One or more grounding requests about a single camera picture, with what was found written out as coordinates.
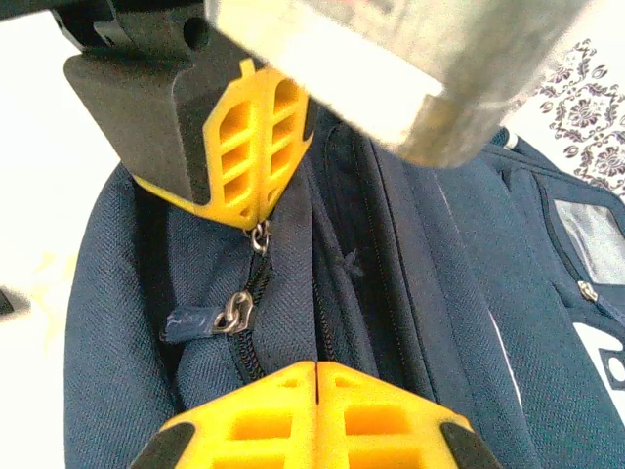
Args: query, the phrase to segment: zipper pull tab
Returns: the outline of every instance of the zipper pull tab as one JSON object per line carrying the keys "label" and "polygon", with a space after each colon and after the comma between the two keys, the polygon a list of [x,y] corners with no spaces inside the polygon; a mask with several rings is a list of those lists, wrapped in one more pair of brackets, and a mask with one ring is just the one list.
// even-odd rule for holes
{"label": "zipper pull tab", "polygon": [[265,256],[270,247],[270,221],[264,220],[252,230],[249,234],[254,252]]}
{"label": "zipper pull tab", "polygon": [[254,301],[247,291],[234,293],[213,322],[213,334],[234,335],[252,328]]}
{"label": "zipper pull tab", "polygon": [[578,281],[577,286],[579,286],[579,291],[584,299],[592,301],[593,303],[597,303],[599,301],[599,294],[595,291],[595,288],[593,288],[593,285],[591,285],[589,282]]}
{"label": "zipper pull tab", "polygon": [[595,288],[593,288],[593,285],[587,281],[578,281],[577,284],[579,285],[579,291],[581,291],[584,298],[595,303],[599,311],[601,311],[604,315],[612,318],[625,327],[625,313],[614,307],[605,298],[600,297],[597,291],[595,291]]}

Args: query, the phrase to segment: patterned cloth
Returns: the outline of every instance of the patterned cloth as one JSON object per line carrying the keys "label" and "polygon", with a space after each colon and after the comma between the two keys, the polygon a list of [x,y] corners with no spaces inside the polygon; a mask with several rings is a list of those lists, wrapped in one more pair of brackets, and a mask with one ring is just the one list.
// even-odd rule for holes
{"label": "patterned cloth", "polygon": [[563,171],[625,201],[625,94],[605,58],[591,39],[578,42],[510,127]]}

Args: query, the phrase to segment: blue fabric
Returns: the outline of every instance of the blue fabric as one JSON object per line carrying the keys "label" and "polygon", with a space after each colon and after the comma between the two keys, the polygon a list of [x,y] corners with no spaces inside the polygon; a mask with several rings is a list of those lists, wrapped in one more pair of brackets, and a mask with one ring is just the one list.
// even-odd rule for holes
{"label": "blue fabric", "polygon": [[[250,334],[262,372],[317,360],[329,341],[337,361],[467,416],[505,467],[625,467],[623,426],[571,323],[595,307],[547,232],[535,176],[548,193],[607,196],[525,142],[517,150],[413,168],[322,112],[271,215],[271,276]],[[168,418],[250,379],[227,337],[171,345],[159,331],[177,308],[225,305],[252,259],[241,231],[114,171],[67,318],[69,469],[124,467]]]}

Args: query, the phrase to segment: fabric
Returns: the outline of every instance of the fabric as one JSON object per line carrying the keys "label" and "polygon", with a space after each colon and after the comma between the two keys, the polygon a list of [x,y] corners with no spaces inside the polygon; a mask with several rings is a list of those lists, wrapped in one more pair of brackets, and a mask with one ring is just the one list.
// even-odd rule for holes
{"label": "fabric", "polygon": [[70,299],[67,467],[127,465],[170,416],[301,360],[336,360],[462,413],[504,467],[625,467],[625,428],[570,307],[604,317],[576,290],[587,273],[549,216],[575,197],[625,217],[523,140],[456,170],[419,169],[324,111],[271,215],[253,329],[166,345],[172,311],[225,305],[258,257],[241,231],[118,168]]}

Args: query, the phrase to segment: zipper slider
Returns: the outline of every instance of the zipper slider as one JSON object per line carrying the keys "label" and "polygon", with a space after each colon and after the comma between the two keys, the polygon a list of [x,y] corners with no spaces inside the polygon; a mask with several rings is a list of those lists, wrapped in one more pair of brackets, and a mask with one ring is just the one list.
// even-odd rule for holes
{"label": "zipper slider", "polygon": [[261,256],[265,256],[270,247],[270,225],[269,220],[264,220],[249,233],[252,249]]}
{"label": "zipper slider", "polygon": [[579,291],[584,299],[592,301],[593,303],[597,303],[599,301],[599,294],[589,282],[580,280],[577,282],[577,286],[579,286]]}
{"label": "zipper slider", "polygon": [[247,291],[234,293],[213,322],[213,334],[234,335],[252,326],[254,301]]}

